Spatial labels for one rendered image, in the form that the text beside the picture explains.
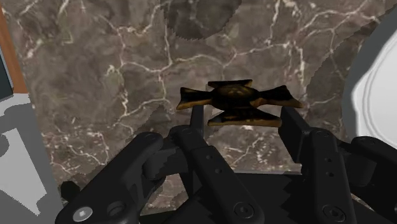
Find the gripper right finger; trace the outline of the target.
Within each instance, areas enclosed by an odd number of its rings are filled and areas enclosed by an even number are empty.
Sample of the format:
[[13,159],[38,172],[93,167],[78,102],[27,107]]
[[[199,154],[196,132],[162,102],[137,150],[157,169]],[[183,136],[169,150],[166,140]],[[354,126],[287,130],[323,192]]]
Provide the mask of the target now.
[[350,143],[281,109],[279,135],[302,165],[300,216],[307,224],[397,224],[397,149],[370,136]]

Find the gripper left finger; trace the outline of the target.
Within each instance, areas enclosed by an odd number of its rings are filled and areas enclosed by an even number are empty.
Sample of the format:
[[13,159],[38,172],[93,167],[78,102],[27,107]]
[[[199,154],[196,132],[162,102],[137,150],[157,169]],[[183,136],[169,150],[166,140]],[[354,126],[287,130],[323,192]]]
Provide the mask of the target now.
[[[55,224],[265,224],[264,212],[219,151],[206,143],[203,109],[166,137],[138,134],[84,188],[66,181]],[[172,212],[142,215],[167,176],[179,174],[188,199]]]

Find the dark gold cross-shaped ornament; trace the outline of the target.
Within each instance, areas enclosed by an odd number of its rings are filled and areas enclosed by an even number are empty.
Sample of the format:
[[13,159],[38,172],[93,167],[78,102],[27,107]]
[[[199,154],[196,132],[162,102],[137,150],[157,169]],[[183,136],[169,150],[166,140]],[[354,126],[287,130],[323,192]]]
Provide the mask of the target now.
[[211,105],[222,112],[207,124],[250,125],[262,127],[280,127],[280,117],[258,109],[262,105],[289,106],[303,108],[303,104],[295,99],[287,86],[281,85],[270,90],[259,91],[252,88],[252,80],[210,81],[210,92],[191,88],[180,88],[180,102],[177,110],[194,106]]

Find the white plate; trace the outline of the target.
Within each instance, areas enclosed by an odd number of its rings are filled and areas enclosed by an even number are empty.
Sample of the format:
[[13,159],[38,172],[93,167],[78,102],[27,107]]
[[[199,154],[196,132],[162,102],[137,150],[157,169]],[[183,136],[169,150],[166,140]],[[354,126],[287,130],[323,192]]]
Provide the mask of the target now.
[[397,147],[397,10],[384,17],[354,58],[341,106],[350,138],[377,137]]

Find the wooden cabinet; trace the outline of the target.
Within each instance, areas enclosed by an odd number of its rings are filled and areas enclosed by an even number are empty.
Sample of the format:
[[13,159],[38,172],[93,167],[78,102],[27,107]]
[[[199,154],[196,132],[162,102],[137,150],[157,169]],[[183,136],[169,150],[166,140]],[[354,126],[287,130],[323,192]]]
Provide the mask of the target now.
[[13,94],[26,94],[27,87],[0,5],[0,102]]

